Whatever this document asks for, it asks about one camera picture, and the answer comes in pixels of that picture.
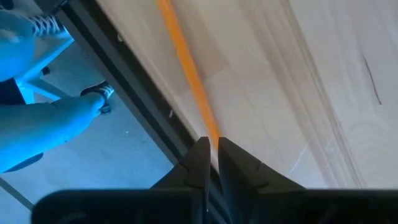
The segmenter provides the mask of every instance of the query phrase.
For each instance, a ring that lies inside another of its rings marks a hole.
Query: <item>orange laser line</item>
[[[217,149],[220,131],[213,113],[211,112],[211,106],[207,100],[206,91],[200,80],[197,66],[192,59],[187,42],[178,24],[177,16],[174,13],[170,0],[158,0],[157,3],[160,11],[162,11],[164,21],[173,40],[174,47],[177,50],[177,55],[183,67],[185,77],[189,82],[195,101],[205,121],[210,138],[213,141],[214,147]]]

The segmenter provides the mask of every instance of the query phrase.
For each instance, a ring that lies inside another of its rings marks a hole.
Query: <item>plywood sheet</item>
[[[97,2],[191,134],[206,136],[156,1]],[[172,4],[223,136],[306,187],[398,184],[394,0]]]

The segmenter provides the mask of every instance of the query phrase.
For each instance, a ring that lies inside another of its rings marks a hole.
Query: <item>person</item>
[[[55,16],[17,16],[0,10],[0,82],[12,79],[34,56],[34,39],[68,35]],[[0,172],[25,167],[32,158],[82,133],[100,114],[108,114],[113,88],[102,82],[80,96],[53,103],[0,105]]]

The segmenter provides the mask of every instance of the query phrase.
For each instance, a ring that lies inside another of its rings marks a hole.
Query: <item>wood grain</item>
[[[208,135],[155,0],[97,2],[192,135]],[[398,3],[172,4],[224,136],[306,187],[398,185]]]

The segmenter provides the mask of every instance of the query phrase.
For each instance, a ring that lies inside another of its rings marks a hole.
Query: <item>gray floor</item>
[[[102,80],[77,44],[54,60],[50,68],[52,72],[45,80],[74,96]],[[38,163],[0,177],[32,203],[62,189],[150,187],[172,165],[117,95],[110,103],[112,113],[98,117],[83,134],[49,151]],[[0,197],[0,223],[27,223],[26,208],[2,189]]]

